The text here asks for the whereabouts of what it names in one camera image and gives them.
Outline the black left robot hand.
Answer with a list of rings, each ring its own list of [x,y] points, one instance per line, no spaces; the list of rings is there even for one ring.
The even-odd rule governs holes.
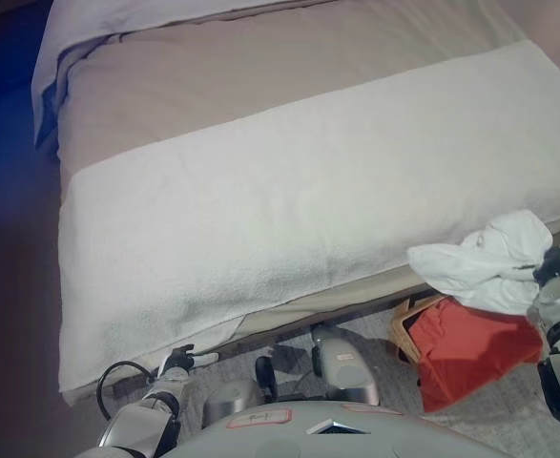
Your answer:
[[[197,354],[192,343],[173,348],[158,368],[157,378],[161,381],[184,380],[194,368],[217,363],[219,354],[210,352]]]

